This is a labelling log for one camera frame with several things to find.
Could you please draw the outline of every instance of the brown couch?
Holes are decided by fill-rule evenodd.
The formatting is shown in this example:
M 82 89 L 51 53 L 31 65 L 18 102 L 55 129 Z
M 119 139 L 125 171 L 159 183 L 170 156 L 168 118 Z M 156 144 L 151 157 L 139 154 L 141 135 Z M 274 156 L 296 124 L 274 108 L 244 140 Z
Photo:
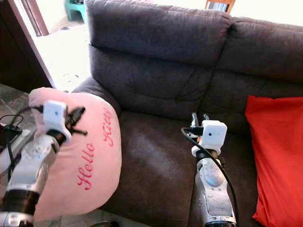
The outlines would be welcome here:
M 87 0 L 92 77 L 75 92 L 113 105 L 120 119 L 120 184 L 102 209 L 153 227 L 200 227 L 190 114 L 228 126 L 222 151 L 242 227 L 257 202 L 248 95 L 303 96 L 303 28 L 214 10 Z

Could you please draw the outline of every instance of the wall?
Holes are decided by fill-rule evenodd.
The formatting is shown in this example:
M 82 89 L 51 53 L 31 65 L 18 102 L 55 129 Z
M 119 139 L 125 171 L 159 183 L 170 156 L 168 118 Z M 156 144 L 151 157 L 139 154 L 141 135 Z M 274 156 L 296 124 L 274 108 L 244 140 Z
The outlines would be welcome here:
M 303 26 L 302 11 L 303 0 L 236 0 L 231 15 Z
M 36 0 L 36 2 L 50 34 L 68 23 L 65 0 Z
M 161 5 L 171 5 L 179 6 L 185 8 L 193 9 L 204 9 L 206 0 L 143 0 L 146 2 L 161 4 Z

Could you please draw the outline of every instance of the couch backrest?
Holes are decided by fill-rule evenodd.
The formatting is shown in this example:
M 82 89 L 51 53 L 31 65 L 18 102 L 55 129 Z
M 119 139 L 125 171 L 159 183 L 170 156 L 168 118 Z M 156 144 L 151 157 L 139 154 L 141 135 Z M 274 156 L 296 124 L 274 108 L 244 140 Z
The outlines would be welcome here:
M 247 95 L 303 96 L 303 28 L 214 10 L 86 0 L 92 76 L 121 107 L 248 133 Z
M 189 121 L 231 17 L 129 0 L 88 0 L 86 8 L 92 76 L 124 109 Z
M 248 95 L 303 96 L 303 27 L 233 18 L 199 112 L 249 133 Z

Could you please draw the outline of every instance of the cable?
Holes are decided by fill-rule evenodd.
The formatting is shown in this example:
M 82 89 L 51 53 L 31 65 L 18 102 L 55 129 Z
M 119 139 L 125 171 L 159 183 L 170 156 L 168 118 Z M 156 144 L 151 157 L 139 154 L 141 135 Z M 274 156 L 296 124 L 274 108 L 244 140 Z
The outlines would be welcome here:
M 39 112 L 43 113 L 43 106 L 42 106 L 42 105 L 41 105 L 41 106 L 33 106 L 33 107 L 30 107 L 30 106 L 25 107 L 25 108 L 23 108 L 22 110 L 18 111 L 17 114 L 12 114 L 12 115 L 14 116 L 14 118 L 13 118 L 13 120 L 11 120 L 11 122 L 10 122 L 9 125 L 14 125 L 14 122 L 15 122 L 16 118 L 17 118 L 18 116 L 21 116 L 20 114 L 22 114 L 22 113 L 25 112 L 25 111 L 31 110 L 31 109 L 36 109 L 36 110 L 38 110 Z M 6 141 L 7 141 L 7 147 L 8 147 L 9 159 L 10 159 L 10 165 L 9 165 L 9 169 L 8 169 L 8 180 L 10 180 L 11 171 L 13 171 L 14 168 L 15 168 L 15 160 L 14 160 L 14 156 L 13 156 L 13 153 L 12 153 L 12 150 L 11 150 L 10 141 L 9 141 L 8 136 L 6 137 Z
M 21 120 L 18 122 L 18 124 L 16 124 L 15 126 L 18 126 L 24 119 L 24 117 L 22 115 L 19 115 L 19 114 L 7 114 L 7 115 L 4 115 L 2 117 L 0 117 L 0 121 L 4 118 L 4 117 L 8 117 L 8 116 L 18 116 L 18 117 L 21 117 Z
M 226 173 L 226 171 L 222 168 L 222 166 L 217 162 L 217 160 L 212 156 L 212 154 L 206 150 L 205 148 L 203 148 L 200 144 L 198 144 L 197 142 L 195 142 L 192 138 L 190 138 L 187 133 L 185 132 L 185 130 L 190 130 L 190 128 L 185 128 L 183 127 L 181 129 L 181 132 L 183 133 L 183 135 L 186 137 L 186 139 L 188 141 L 190 141 L 192 144 L 196 145 L 198 148 L 200 148 L 200 150 L 202 150 L 208 157 L 210 157 L 214 162 L 215 164 L 218 166 L 218 168 L 221 170 L 222 174 L 224 175 L 230 189 L 231 189 L 231 192 L 232 192 L 232 199 L 233 199 L 233 204 L 235 206 L 235 218 L 236 218 L 236 222 L 237 222 L 237 226 L 240 227 L 240 223 L 239 223 L 239 212 L 238 212 L 238 204 L 237 204 L 237 198 L 236 198 L 236 193 L 234 191 L 234 188 L 233 188 L 233 185 Z

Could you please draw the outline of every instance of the seat cushion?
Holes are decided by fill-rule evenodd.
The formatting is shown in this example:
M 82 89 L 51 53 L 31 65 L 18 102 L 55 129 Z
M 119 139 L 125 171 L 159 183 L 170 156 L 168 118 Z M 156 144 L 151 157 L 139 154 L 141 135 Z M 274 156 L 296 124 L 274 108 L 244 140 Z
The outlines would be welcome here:
M 255 212 L 258 192 L 256 186 L 257 172 L 254 153 L 249 136 L 228 133 L 220 157 L 226 162 L 225 171 L 229 176 L 237 196 L 240 225 L 259 227 L 252 219 Z M 194 192 L 189 227 L 202 226 L 198 207 L 198 193 Z
M 120 183 L 101 207 L 155 227 L 187 226 L 196 160 L 180 129 L 188 122 L 122 111 Z

